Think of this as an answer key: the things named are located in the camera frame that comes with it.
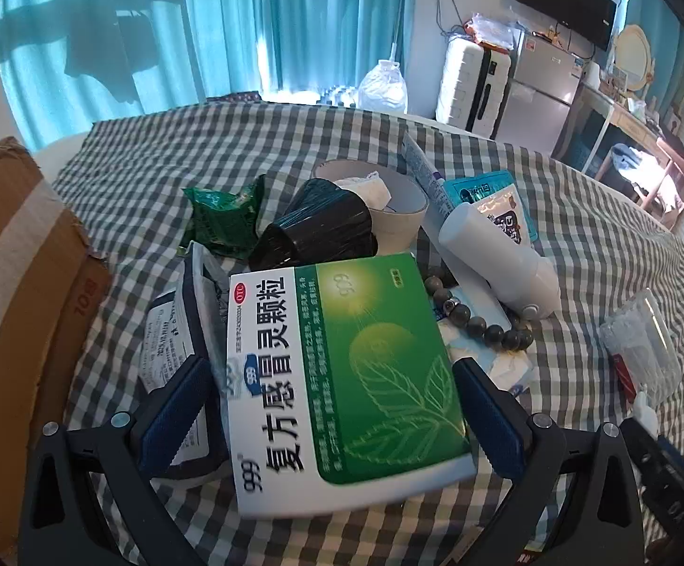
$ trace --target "green medicine box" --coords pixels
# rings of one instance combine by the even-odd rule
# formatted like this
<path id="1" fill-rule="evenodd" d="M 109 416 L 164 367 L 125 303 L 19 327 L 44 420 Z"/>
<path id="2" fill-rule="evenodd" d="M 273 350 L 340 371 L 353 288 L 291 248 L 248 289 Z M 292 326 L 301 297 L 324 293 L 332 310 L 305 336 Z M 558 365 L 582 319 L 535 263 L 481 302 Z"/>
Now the green medicine box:
<path id="1" fill-rule="evenodd" d="M 449 357 L 407 253 L 231 277 L 241 515 L 309 516 L 475 474 Z"/>

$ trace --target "snack package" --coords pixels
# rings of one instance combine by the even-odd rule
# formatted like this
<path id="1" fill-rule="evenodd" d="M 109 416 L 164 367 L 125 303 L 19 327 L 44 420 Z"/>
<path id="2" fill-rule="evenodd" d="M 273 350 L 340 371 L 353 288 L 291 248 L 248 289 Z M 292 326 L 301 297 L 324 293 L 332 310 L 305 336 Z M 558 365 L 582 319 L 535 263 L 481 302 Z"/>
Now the snack package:
<path id="1" fill-rule="evenodd" d="M 491 219 L 494 224 L 517 244 L 530 247 L 530 233 L 520 205 L 518 189 L 513 185 L 473 203 L 479 213 Z"/>
<path id="2" fill-rule="evenodd" d="M 192 217 L 182 236 L 180 253 L 184 254 L 190 241 L 197 241 L 211 253 L 247 259 L 258 242 L 255 227 L 264 185 L 262 174 L 236 195 L 197 187 L 183 189 L 192 203 Z"/>
<path id="3" fill-rule="evenodd" d="M 140 352 L 140 381 L 163 387 L 190 355 L 207 358 L 217 389 L 206 400 L 167 472 L 160 478 L 195 487 L 230 471 L 226 399 L 226 311 L 229 278 L 199 243 L 190 243 L 174 291 L 148 310 Z"/>
<path id="4" fill-rule="evenodd" d="M 508 170 L 495 170 L 493 172 L 471 176 L 467 179 L 451 179 L 450 181 L 445 181 L 444 191 L 450 201 L 456 206 L 461 202 L 474 204 L 479 200 L 487 198 L 491 194 L 495 194 L 501 189 L 505 189 L 505 187 L 509 187 L 511 184 L 514 184 L 514 179 Z M 536 226 L 533 223 L 533 220 L 530 219 L 527 206 L 522 202 L 522 198 L 520 198 L 520 203 L 522 204 L 525 222 L 528 227 L 528 238 L 530 242 L 534 242 L 538 239 Z"/>

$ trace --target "refrigerator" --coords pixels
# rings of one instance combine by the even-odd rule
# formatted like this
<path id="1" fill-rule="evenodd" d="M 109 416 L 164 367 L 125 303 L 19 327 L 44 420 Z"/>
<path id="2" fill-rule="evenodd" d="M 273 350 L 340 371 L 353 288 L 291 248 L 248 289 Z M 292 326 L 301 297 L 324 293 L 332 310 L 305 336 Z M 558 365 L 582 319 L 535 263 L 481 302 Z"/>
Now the refrigerator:
<path id="1" fill-rule="evenodd" d="M 582 76 L 582 60 L 539 37 L 521 33 L 497 142 L 551 156 Z"/>

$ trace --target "plastic bag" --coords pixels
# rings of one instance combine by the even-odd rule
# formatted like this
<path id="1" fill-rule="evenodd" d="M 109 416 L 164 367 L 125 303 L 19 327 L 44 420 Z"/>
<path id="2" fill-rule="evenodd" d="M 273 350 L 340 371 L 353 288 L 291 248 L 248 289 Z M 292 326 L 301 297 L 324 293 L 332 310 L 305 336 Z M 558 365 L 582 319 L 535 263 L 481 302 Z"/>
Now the plastic bag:
<path id="1" fill-rule="evenodd" d="M 656 408 L 682 380 L 675 345 L 650 289 L 644 289 L 604 321 L 599 330 L 627 400 L 641 391 Z"/>
<path id="2" fill-rule="evenodd" d="M 514 48 L 512 29 L 503 23 L 494 21 L 492 18 L 487 18 L 482 14 L 477 13 L 473 15 L 469 27 L 472 27 L 472 30 L 475 33 L 476 42 L 487 42 L 496 45 L 497 47 L 507 49 L 507 51 L 511 51 Z"/>
<path id="3" fill-rule="evenodd" d="M 358 87 L 358 107 L 378 112 L 407 112 L 407 85 L 398 62 L 379 59 Z"/>
<path id="4" fill-rule="evenodd" d="M 262 174 L 238 194 L 197 187 L 183 189 L 192 203 L 192 217 L 180 242 L 180 254 L 190 241 L 197 241 L 211 253 L 247 258 L 258 242 L 255 226 L 264 200 L 264 181 Z"/>
<path id="5" fill-rule="evenodd" d="M 310 179 L 282 217 L 264 230 L 250 270 L 310 266 L 378 251 L 371 212 L 362 198 L 325 179 Z"/>

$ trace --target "wooden chair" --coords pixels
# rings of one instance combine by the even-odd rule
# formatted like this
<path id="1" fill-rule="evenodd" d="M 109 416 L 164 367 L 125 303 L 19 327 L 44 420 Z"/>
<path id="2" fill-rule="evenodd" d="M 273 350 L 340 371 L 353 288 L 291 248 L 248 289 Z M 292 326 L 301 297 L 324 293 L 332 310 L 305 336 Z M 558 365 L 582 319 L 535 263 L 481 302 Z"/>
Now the wooden chair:
<path id="1" fill-rule="evenodd" d="M 664 227 L 671 230 L 671 228 L 674 228 L 675 226 L 676 218 L 679 217 L 680 213 L 684 211 L 684 158 L 678 154 L 675 149 L 672 149 L 672 147 L 669 146 L 669 144 L 667 144 L 663 138 L 656 140 L 656 145 L 659 147 L 659 149 L 661 149 L 661 154 L 655 155 L 654 157 L 659 162 L 661 169 L 664 170 L 663 176 L 659 180 L 658 184 L 655 185 L 647 194 L 642 193 L 642 191 L 638 189 L 637 185 L 633 185 L 633 189 L 638 196 L 636 204 L 651 214 L 651 216 L 664 225 Z M 600 181 L 611 165 L 612 153 L 610 150 L 606 156 L 606 159 L 603 160 L 603 164 L 601 164 L 601 167 L 598 169 L 598 172 L 596 172 L 596 176 L 594 178 L 597 181 Z M 675 182 L 677 193 L 680 195 L 680 200 L 682 200 L 683 205 L 679 210 L 671 210 L 668 213 L 661 214 L 660 217 L 656 217 L 649 211 L 649 208 L 651 207 L 653 198 L 655 198 L 656 194 L 659 192 L 661 183 L 664 182 L 664 179 L 667 176 L 671 176 L 671 179 Z"/>

